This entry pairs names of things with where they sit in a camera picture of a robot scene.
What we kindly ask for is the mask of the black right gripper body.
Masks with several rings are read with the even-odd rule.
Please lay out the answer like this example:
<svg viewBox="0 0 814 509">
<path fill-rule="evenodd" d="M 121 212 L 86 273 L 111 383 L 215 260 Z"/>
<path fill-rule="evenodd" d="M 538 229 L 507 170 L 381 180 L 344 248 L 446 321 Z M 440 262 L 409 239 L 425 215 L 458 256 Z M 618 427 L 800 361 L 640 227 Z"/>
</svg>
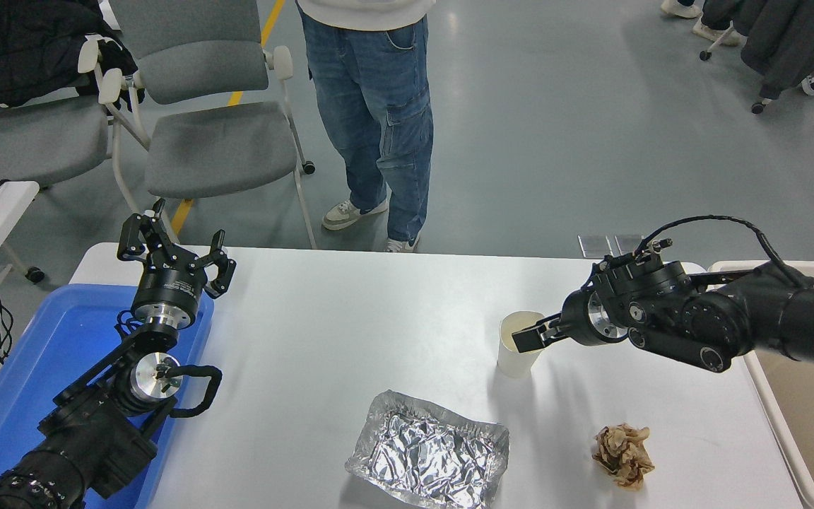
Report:
<svg viewBox="0 0 814 509">
<path fill-rule="evenodd" d="M 585 346 L 602 345 L 601 336 L 590 319 L 589 305 L 594 291 L 577 290 L 562 304 L 561 331 L 570 339 Z"/>
</svg>

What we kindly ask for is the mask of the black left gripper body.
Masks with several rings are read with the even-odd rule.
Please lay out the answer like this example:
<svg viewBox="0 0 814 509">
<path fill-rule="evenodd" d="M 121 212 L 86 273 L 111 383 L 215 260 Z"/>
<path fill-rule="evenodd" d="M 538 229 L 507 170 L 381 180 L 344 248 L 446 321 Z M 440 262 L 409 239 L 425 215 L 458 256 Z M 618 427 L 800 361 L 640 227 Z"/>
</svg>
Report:
<svg viewBox="0 0 814 509">
<path fill-rule="evenodd" d="M 206 282 L 204 269 L 144 263 L 131 312 L 136 319 L 146 319 L 168 309 L 178 319 L 194 319 Z"/>
</svg>

